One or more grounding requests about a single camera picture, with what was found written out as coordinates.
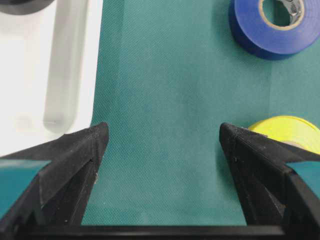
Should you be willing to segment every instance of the teal pad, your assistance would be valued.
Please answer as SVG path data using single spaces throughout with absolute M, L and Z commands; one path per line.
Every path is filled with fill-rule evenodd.
M 245 225 L 219 143 L 223 122 L 320 124 L 320 44 L 256 58 L 228 0 L 104 0 L 92 124 L 110 138 L 85 225 Z
M 50 161 L 0 159 L 0 219 Z
M 287 163 L 287 165 L 299 174 L 308 187 L 320 198 L 320 162 L 302 161 Z

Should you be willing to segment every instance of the yellow tape roll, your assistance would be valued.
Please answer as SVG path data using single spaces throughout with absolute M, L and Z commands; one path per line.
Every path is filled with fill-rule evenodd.
M 312 123 L 295 116 L 276 116 L 259 121 L 249 130 L 268 138 L 320 154 L 320 130 Z

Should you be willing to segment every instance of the tape roll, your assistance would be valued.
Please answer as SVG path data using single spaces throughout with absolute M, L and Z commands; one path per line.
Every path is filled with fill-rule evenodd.
M 249 53 L 263 59 L 290 57 L 320 36 L 320 0 L 277 0 L 291 13 L 289 26 L 269 22 L 264 0 L 231 0 L 229 24 L 234 39 Z
M 276 116 L 249 127 L 268 138 L 320 154 L 320 130 L 299 117 Z

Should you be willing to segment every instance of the tape roll hole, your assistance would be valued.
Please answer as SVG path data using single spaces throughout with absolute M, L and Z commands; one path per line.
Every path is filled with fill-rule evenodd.
M 302 22 L 305 5 L 304 0 L 260 0 L 259 11 L 270 27 L 288 31 Z

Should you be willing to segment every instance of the green fabric surface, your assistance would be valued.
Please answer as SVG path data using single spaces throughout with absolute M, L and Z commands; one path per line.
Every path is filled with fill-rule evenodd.
M 50 161 L 0 159 L 0 219 Z
M 303 161 L 303 162 L 292 162 L 287 164 L 292 168 L 308 187 L 320 198 L 320 162 L 317 161 Z
M 231 36 L 228 0 L 104 0 L 92 124 L 110 136 L 85 225 L 245 225 L 223 122 L 320 123 L 320 42 L 283 61 Z

